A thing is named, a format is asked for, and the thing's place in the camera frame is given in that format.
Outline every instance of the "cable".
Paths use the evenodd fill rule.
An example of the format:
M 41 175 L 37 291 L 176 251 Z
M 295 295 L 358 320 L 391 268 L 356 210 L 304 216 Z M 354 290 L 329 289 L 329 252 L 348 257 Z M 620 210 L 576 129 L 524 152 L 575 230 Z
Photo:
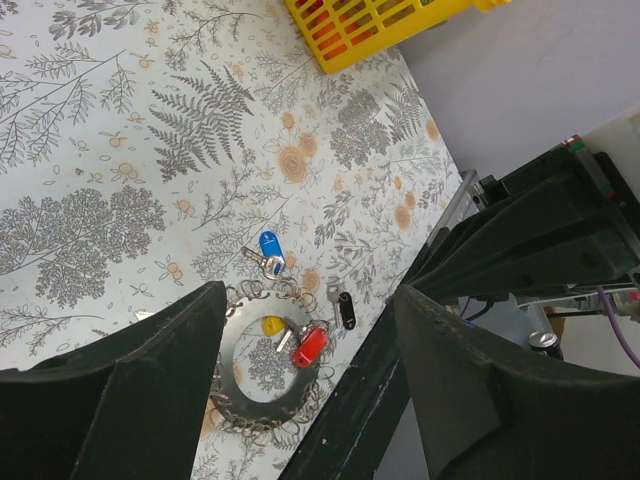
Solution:
M 588 315 L 602 315 L 598 310 L 584 310 L 580 312 L 556 312 L 547 314 L 547 318 L 586 317 Z
M 464 320 L 464 315 L 467 313 L 467 310 L 469 310 L 469 305 L 471 305 L 471 297 L 467 298 L 467 303 L 464 304 L 464 307 L 462 307 L 462 311 L 460 312 L 460 315 L 458 315 L 463 320 Z
M 480 310 L 478 313 L 474 313 L 473 315 L 471 315 L 469 318 L 465 318 L 465 320 L 467 322 L 473 322 L 474 320 L 479 319 L 482 315 L 484 315 L 485 313 L 487 313 L 489 310 L 491 310 L 491 308 L 493 307 L 494 302 L 487 302 L 484 307 L 482 307 L 482 310 Z
M 606 293 L 618 293 L 618 292 L 631 292 L 633 290 L 637 290 L 636 287 L 625 287 L 625 288 L 612 288 L 611 290 L 607 290 Z M 597 295 L 598 292 L 591 292 L 591 293 L 580 293 L 578 295 L 569 295 L 566 297 L 556 297 L 556 298 L 541 298 L 538 300 L 534 300 L 532 302 L 527 302 L 527 303 L 521 303 L 518 305 L 518 307 L 520 308 L 524 308 L 524 307 L 528 307 L 530 305 L 539 305 L 541 303 L 553 303 L 553 302 L 559 302 L 562 300 L 573 300 L 575 298 L 582 298 L 582 297 L 593 297 L 594 295 Z
M 618 342 L 620 342 L 620 346 L 624 350 L 624 353 L 627 354 L 629 359 L 634 363 L 634 365 L 640 368 L 640 358 L 633 352 L 629 344 L 627 343 L 627 339 L 624 338 L 622 334 L 622 330 L 620 329 L 620 324 L 618 323 L 618 316 L 616 312 L 613 311 L 613 306 L 611 305 L 611 301 L 609 300 L 609 296 L 604 291 L 602 287 L 596 287 L 596 291 L 600 300 L 602 301 L 602 305 L 604 306 L 604 310 L 607 313 L 607 317 L 609 317 L 609 322 L 611 323 L 611 328 L 613 328 L 613 333 L 615 333 Z

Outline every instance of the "gray floor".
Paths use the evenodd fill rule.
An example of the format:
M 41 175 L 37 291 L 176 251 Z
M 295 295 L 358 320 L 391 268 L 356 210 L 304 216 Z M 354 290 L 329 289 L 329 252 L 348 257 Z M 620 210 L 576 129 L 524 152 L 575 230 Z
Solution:
M 467 315 L 473 315 L 482 308 L 482 305 L 482 303 L 472 303 L 467 310 Z M 509 302 L 496 304 L 489 313 L 476 320 L 476 324 L 523 346 L 527 344 L 529 333 L 548 328 L 546 317 L 541 309 L 532 308 L 525 313 L 516 306 L 513 298 Z M 413 404 L 409 402 L 374 479 L 425 480 L 428 478 L 420 431 Z

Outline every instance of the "yellow crate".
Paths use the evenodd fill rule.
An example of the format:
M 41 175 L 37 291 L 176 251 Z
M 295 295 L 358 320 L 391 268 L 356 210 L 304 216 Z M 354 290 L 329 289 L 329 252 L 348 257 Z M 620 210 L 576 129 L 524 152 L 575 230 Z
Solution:
M 285 0 L 322 69 L 335 73 L 476 6 L 511 0 Z

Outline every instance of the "leaf pattern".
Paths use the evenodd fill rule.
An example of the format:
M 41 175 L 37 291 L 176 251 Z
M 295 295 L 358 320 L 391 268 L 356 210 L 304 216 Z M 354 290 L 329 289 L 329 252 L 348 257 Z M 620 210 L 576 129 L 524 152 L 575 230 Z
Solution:
M 387 153 L 389 134 L 376 119 L 381 110 L 369 91 L 361 89 L 349 94 L 346 106 L 338 114 L 341 126 L 331 132 L 331 148 L 344 167 L 351 168 L 352 162 L 366 165 L 372 152 Z
M 16 15 L 18 13 L 18 4 L 11 0 L 0 0 L 0 20 L 2 20 L 7 13 Z
M 140 14 L 137 7 L 152 3 L 148 0 L 81 0 L 78 8 L 85 9 L 86 13 L 81 11 L 79 14 L 74 10 L 56 12 L 49 33 L 58 40 L 64 36 L 70 39 L 76 33 L 93 37 L 102 31 L 103 25 L 119 30 L 138 22 Z
M 11 342 L 22 338 L 27 333 L 33 336 L 29 340 L 29 355 L 36 356 L 38 349 L 44 347 L 47 337 L 64 329 L 71 320 L 93 318 L 104 320 L 95 315 L 63 315 L 54 317 L 47 314 L 46 308 L 35 307 L 32 313 L 28 305 L 0 310 L 0 347 L 7 347 Z
M 302 45 L 282 57 L 261 51 L 256 60 L 267 81 L 258 83 L 254 93 L 274 114 L 292 108 L 319 76 L 311 53 Z
M 277 478 L 458 185 L 399 50 L 325 75 L 274 0 L 0 0 L 0 17 L 4 367 L 203 281 L 263 278 L 240 248 L 271 230 L 312 318 L 333 325 L 335 283 L 358 324 L 331 329 L 299 429 L 240 433 L 211 401 L 192 478 Z M 234 376 L 252 398 L 295 373 L 280 335 L 242 334 Z
M 175 10 L 174 2 L 167 2 L 169 12 Z M 182 30 L 171 37 L 174 47 L 170 47 L 164 54 L 166 64 L 174 70 L 186 70 L 186 62 L 189 59 L 188 52 L 195 50 L 198 55 L 207 52 L 207 45 L 221 46 L 219 40 L 220 30 L 228 26 L 231 37 L 238 41 L 240 25 L 247 17 L 260 18 L 250 12 L 235 12 L 219 5 L 212 0 L 203 0 L 205 12 L 200 9 L 189 10 L 186 16 L 195 23 L 193 30 Z
M 172 129 L 166 131 L 149 127 L 166 144 L 166 147 L 155 148 L 163 157 L 158 163 L 165 181 L 178 173 L 186 175 L 189 170 L 199 172 L 198 162 L 211 168 L 208 162 L 211 159 L 220 165 L 220 149 L 233 160 L 232 142 L 244 148 L 240 127 L 244 115 L 252 115 L 247 101 L 253 100 L 253 97 L 228 70 L 225 69 L 226 75 L 223 77 L 207 63 L 202 62 L 202 65 L 210 75 L 210 80 L 206 82 L 193 77 L 174 76 L 191 87 L 195 96 L 153 90 L 158 100 L 178 112 L 151 110 L 154 117 Z
M 2 76 L 0 113 L 8 115 L 0 120 L 0 175 L 25 160 L 32 165 L 49 161 L 60 146 L 62 125 L 86 123 L 97 100 L 94 85 L 88 80 L 94 71 L 116 67 L 110 79 L 112 88 L 101 92 L 100 105 L 107 109 L 114 106 L 118 113 L 128 111 L 135 82 L 130 78 L 133 73 L 120 66 L 118 57 L 122 53 L 96 60 L 86 47 L 63 43 L 54 48 L 54 53 L 34 55 L 27 61 L 27 68 L 40 79 L 14 72 Z M 42 93 L 31 100 L 34 92 Z M 25 95 L 31 101 L 21 106 Z
M 0 275 L 36 264 L 36 292 L 60 307 L 104 294 L 108 262 L 147 253 L 147 229 L 164 230 L 164 209 L 151 192 L 125 186 L 109 201 L 90 188 L 61 201 L 31 197 L 0 217 Z

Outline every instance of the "keychain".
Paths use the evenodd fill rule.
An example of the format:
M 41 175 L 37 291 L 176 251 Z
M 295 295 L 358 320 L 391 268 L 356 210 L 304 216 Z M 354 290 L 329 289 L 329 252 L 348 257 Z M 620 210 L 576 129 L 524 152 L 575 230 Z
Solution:
M 282 260 L 281 265 L 276 265 L 273 273 L 278 276 L 280 275 L 286 265 L 284 263 L 284 254 L 282 253 L 282 248 L 280 247 L 280 242 L 278 241 L 278 237 L 275 233 L 267 230 L 266 232 L 262 232 L 260 234 L 260 249 L 262 250 L 262 255 L 265 257 L 278 257 Z

